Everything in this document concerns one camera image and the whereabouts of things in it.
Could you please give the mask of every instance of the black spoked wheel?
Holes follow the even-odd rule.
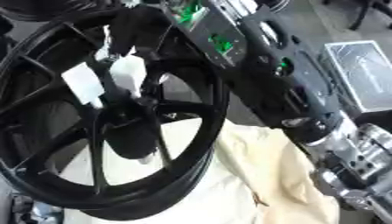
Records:
[[[210,147],[224,122],[228,91],[187,40],[176,37],[168,38],[175,43],[162,43],[168,29],[173,29],[168,24],[164,26],[164,21],[157,26],[162,28],[158,33],[164,34],[157,37],[161,53],[147,60],[148,77],[143,97],[113,103],[104,95],[101,109],[81,105],[61,74],[85,61],[102,46],[102,27],[110,24],[118,11],[91,10],[59,18],[19,44],[3,61],[0,67],[0,172],[18,190],[37,200],[80,209],[103,219],[132,220],[165,210],[197,185],[211,158]],[[173,46],[188,56],[194,52],[194,57],[166,59],[176,48]],[[165,99],[159,91],[159,81],[166,74],[188,84],[201,102]],[[28,91],[17,91],[19,86],[26,85],[31,87]],[[56,134],[47,133],[48,124],[41,123],[56,109],[54,102],[67,103],[75,111],[73,121]],[[160,128],[172,114],[198,117],[202,121],[194,139],[178,157],[170,156]],[[163,155],[164,167],[146,178],[111,185],[102,168],[103,143],[112,138],[113,133],[124,134],[124,127],[132,130],[132,125],[140,122],[152,133],[150,139]],[[67,146],[80,140],[88,144],[92,185],[60,177],[49,163],[54,154],[67,154]]]

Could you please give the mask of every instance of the white cloth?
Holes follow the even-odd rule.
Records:
[[[190,143],[200,120],[163,126],[164,138],[176,157]],[[130,221],[109,221],[66,210],[65,224],[337,224],[339,208],[322,195],[309,178],[312,165],[279,130],[245,127],[226,122],[215,144],[215,156],[205,177],[177,205],[154,216]],[[118,157],[106,144],[105,174],[110,184],[145,177],[159,167],[156,155],[148,164]],[[62,176],[91,184],[89,156],[84,150]],[[253,193],[257,195],[256,203]]]

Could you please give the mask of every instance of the workshop floor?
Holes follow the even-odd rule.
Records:
[[[323,44],[329,42],[353,41],[361,39],[376,40],[387,56],[392,59],[392,34],[388,30],[392,20],[388,20],[378,12],[371,10],[358,31],[347,29],[357,16],[357,6],[350,0],[334,1],[329,6],[321,4],[321,0],[291,0],[291,3],[278,14],[286,25],[298,36],[308,42],[311,49],[317,53]],[[40,24],[16,23],[12,33],[15,39],[22,39],[33,32]],[[239,100],[232,98],[228,118],[235,123],[257,125],[260,124]],[[363,212],[342,212],[340,223],[370,223],[372,215]]]

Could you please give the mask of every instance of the green connector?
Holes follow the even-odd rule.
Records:
[[[219,53],[226,53],[233,47],[232,43],[230,43],[218,34],[214,34],[213,36],[211,36],[208,41],[213,43],[215,49]]]
[[[180,23],[187,23],[192,21],[193,14],[198,12],[201,9],[200,1],[192,1],[188,6],[186,6],[181,13],[181,19],[179,20]]]

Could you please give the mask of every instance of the wheel rim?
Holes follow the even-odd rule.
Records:
[[[19,64],[27,63],[41,73],[45,73],[48,77],[52,77],[52,81],[48,86],[28,95],[21,101],[13,102],[11,106],[0,109],[0,122],[4,123],[5,120],[17,115],[21,109],[27,110],[37,103],[58,100],[59,95],[64,95],[63,101],[69,101],[77,107],[75,99],[68,93],[67,86],[61,82],[60,78],[56,78],[60,77],[59,75],[56,76],[58,71],[48,68],[48,66],[44,65],[39,60],[40,56],[45,52],[42,50],[42,47],[45,46],[48,39],[53,39],[56,35],[59,36],[59,33],[64,32],[64,29],[66,29],[68,32],[72,32],[76,35],[78,39],[82,39],[82,41],[90,45],[92,49],[96,49],[100,43],[96,38],[91,38],[89,36],[85,31],[86,27],[102,27],[102,25],[105,25],[110,21],[117,12],[118,10],[91,10],[77,12],[72,14],[72,16],[59,18],[57,21],[44,26],[26,41],[18,45],[3,61],[0,67],[1,96],[5,95],[7,86],[11,80],[11,69],[14,69],[16,61],[18,61]],[[88,112],[85,114],[84,108],[77,108],[83,121],[77,122],[66,130],[65,133],[58,136],[56,140],[52,142],[52,145],[41,150],[39,153],[40,157],[33,156],[29,160],[25,160],[22,163],[18,163],[17,166],[12,167],[10,166],[10,163],[6,161],[8,158],[2,156],[2,162],[0,163],[1,173],[17,189],[30,194],[38,200],[55,206],[81,210],[99,210],[115,206],[125,206],[132,201],[148,199],[151,195],[158,193],[166,186],[169,186],[171,183],[176,182],[186,175],[199,161],[202,161],[203,158],[206,157],[206,154],[210,151],[209,147],[214,142],[224,121],[228,103],[228,91],[223,87],[216,74],[214,74],[214,70],[202,59],[161,60],[150,63],[148,65],[148,71],[149,74],[153,74],[153,72],[159,70],[161,75],[163,71],[172,72],[171,69],[176,67],[197,67],[203,72],[211,74],[213,77],[214,99],[213,106],[177,101],[166,101],[165,103],[161,102],[156,105],[158,114],[171,112],[196,113],[203,119],[198,134],[192,140],[188,148],[177,159],[171,162],[172,169],[162,169],[147,178],[140,179],[133,183],[106,186],[104,190],[102,190],[102,183],[97,184],[95,188],[93,188],[91,186],[71,183],[50,172],[40,173],[38,176],[36,173],[37,170],[35,170],[39,168],[37,166],[34,166],[32,171],[27,170],[31,169],[33,165],[39,164],[40,162],[42,163],[42,158],[47,158],[49,152],[56,151],[55,148],[57,149],[75,139],[84,137],[88,138],[90,147],[91,145],[95,145],[95,147],[93,147],[95,149],[92,149],[92,156],[95,157],[97,161],[102,159],[100,151],[96,149],[100,148],[102,145],[101,140],[97,141],[97,136],[100,134],[96,130],[96,127],[101,127],[101,118],[98,119],[101,114],[92,115]],[[97,182],[100,182],[97,179],[102,178],[102,171],[100,171],[100,169],[101,168],[99,167],[95,168],[95,181]]]

